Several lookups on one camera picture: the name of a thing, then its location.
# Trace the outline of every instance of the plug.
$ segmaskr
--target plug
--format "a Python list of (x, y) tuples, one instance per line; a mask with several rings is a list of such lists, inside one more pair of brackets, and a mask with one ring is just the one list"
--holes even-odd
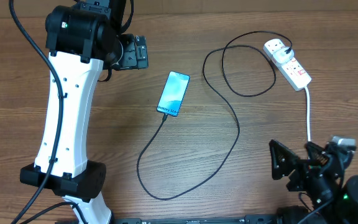
[(289, 53), (287, 50), (289, 47), (283, 47), (280, 50), (273, 53), (272, 62), (277, 66), (283, 66), (287, 62), (289, 62), (294, 57), (294, 51), (291, 49)]
[(285, 47), (285, 45), (283, 44), (283, 42), (280, 39), (273, 39), (273, 40), (266, 42), (266, 44), (264, 45), (264, 50), (265, 50), (266, 54), (268, 55), (268, 57), (272, 58), (274, 52), (276, 52), (284, 47)]
[(311, 77), (294, 57), (293, 50), (289, 54), (285, 52), (288, 49), (289, 47), (286, 47), (280, 39), (270, 40), (264, 45), (264, 50), (272, 62), (294, 90), (299, 91), (310, 83)]

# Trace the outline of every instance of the power strip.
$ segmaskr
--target power strip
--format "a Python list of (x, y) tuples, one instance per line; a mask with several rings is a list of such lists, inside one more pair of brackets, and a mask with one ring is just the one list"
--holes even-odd
[(272, 59), (279, 71), (288, 80), (295, 91), (304, 89), (311, 81), (311, 77), (294, 57), (293, 50), (286, 53), (286, 47), (280, 39), (273, 39), (264, 45), (266, 54)]

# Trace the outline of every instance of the wood grain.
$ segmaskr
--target wood grain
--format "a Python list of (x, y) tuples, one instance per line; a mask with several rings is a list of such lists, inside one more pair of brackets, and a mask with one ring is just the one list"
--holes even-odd
[[(41, 47), (43, 19), (22, 23)], [(136, 176), (139, 152), (160, 124), (155, 111), (169, 71), (191, 76), (180, 115), (168, 118), (143, 156), (140, 173), (155, 195), (169, 197), (198, 184), (220, 165), (236, 136), (229, 108), (206, 85), (201, 66), (208, 52), (237, 35), (274, 30), (291, 38), (297, 59), (313, 77), (312, 138), (324, 144), (332, 134), (357, 139), (358, 145), (358, 12), (278, 12), (137, 16), (129, 32), (147, 37), (150, 67), (115, 72), (94, 94), (88, 130), (88, 158), (108, 168), (103, 195), (116, 217), (239, 217), (274, 213), (299, 204), (288, 193), (288, 179), (273, 181), (268, 142), (278, 139), (306, 157), (305, 93), (295, 92), (281, 74), (266, 94), (242, 98), (226, 86), (221, 55), (210, 56), (206, 75), (232, 103), (241, 135), (221, 171), (204, 186), (178, 199), (150, 198)], [(244, 37), (238, 44), (262, 48), (275, 38)], [(273, 82), (266, 61), (250, 49), (231, 49), (225, 69), (240, 93), (257, 93)], [(20, 168), (39, 150), (48, 99), (48, 69), (10, 19), (0, 19), (0, 223), (9, 223), (35, 191), (20, 184)], [(358, 150), (347, 177), (358, 174)], [(60, 202), (44, 190), (25, 218)], [(59, 208), (34, 223), (73, 218)]]
[[(283, 12), (283, 11), (339, 11), (358, 10), (358, 0), (135, 0), (134, 14), (189, 14), (222, 12)], [(46, 17), (58, 6), (72, 6), (73, 0), (16, 0), (19, 17)], [(125, 15), (131, 13), (126, 1)], [(8, 0), (0, 0), (0, 18), (10, 18)]]

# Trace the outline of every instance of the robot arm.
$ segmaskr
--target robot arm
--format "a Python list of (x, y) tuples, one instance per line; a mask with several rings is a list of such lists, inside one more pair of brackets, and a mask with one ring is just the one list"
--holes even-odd
[[(114, 220), (101, 194), (106, 166), (86, 156), (86, 134), (98, 78), (103, 70), (148, 67), (145, 37), (121, 34), (129, 26), (127, 22), (121, 27), (125, 5), (126, 0), (99, 0), (57, 6), (45, 23), (49, 61), (62, 84), (65, 105), (56, 159), (45, 188), (77, 203), (88, 223)], [(21, 169), (22, 183), (39, 187), (44, 180), (58, 109), (58, 90), (51, 73), (44, 137), (35, 162)]]
[(310, 159), (300, 159), (276, 140), (269, 146), (273, 179), (288, 176), (288, 191), (305, 191), (315, 208), (310, 213), (304, 207), (278, 209), (277, 223), (358, 223), (358, 175), (342, 187), (345, 169), (356, 152), (356, 140), (334, 136), (324, 148), (308, 142), (305, 147)]

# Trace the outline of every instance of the black base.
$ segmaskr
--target black base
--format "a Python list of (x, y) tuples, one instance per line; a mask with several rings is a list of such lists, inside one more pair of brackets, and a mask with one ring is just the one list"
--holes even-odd
[[(57, 196), (73, 196), (89, 202), (96, 198), (104, 184), (106, 165), (101, 162), (88, 161), (86, 169), (80, 175), (71, 178), (71, 174), (64, 173), (63, 177), (51, 175), (45, 186), (51, 189)], [(20, 182), (39, 187), (45, 177), (40, 167), (34, 167), (34, 163), (25, 166), (20, 171)]]
[(275, 224), (276, 215), (246, 215), (237, 218), (187, 218), (187, 219), (160, 219), (141, 220), (140, 218), (116, 219), (114, 224)]

